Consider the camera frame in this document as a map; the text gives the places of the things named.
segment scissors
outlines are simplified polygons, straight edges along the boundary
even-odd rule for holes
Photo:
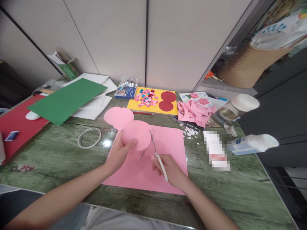
[[[161,165],[161,168],[162,168],[162,171],[163,171],[164,178],[165,178],[166,182],[168,182],[169,180],[167,179],[167,175],[166,175],[166,171],[165,171],[164,165],[163,165],[163,163],[162,163],[162,161],[161,161],[160,156],[157,154],[156,146],[155,146],[154,140],[153,140],[153,135],[152,135],[151,131],[149,131],[149,132],[150,132],[150,135],[151,135],[151,140],[153,141],[153,146],[154,146],[155,155],[156,155],[156,157],[158,158],[158,160],[159,160],[159,162],[160,162],[160,165]]]

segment green paper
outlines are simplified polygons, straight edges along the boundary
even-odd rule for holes
[[[103,85],[81,78],[39,100],[28,109],[56,125],[61,125],[77,109],[106,89]]]

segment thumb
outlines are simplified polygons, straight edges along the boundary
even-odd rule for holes
[[[151,161],[162,172],[162,167],[160,165],[160,162],[159,162],[158,158],[156,156],[151,156]]]
[[[123,147],[123,149],[128,152],[130,149],[136,146],[137,143],[138,143],[138,139],[133,139],[125,147]]]

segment pink paper circle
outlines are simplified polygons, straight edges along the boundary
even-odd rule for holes
[[[134,115],[130,109],[113,107],[103,116],[106,123],[112,125],[115,129],[123,129],[129,122],[133,121]]]
[[[138,144],[134,147],[135,151],[146,149],[151,142],[150,125],[140,120],[129,122],[122,130],[122,141],[125,145],[133,139],[138,139]]]

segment shelf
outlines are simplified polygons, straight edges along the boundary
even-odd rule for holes
[[[257,91],[254,88],[237,88],[234,86],[231,86],[227,84],[226,82],[216,80],[214,78],[208,78],[204,79],[200,86],[208,87],[208,88],[215,88],[215,89],[221,89],[221,90],[227,90],[232,92],[238,92],[238,93],[244,93],[249,95],[256,95]]]

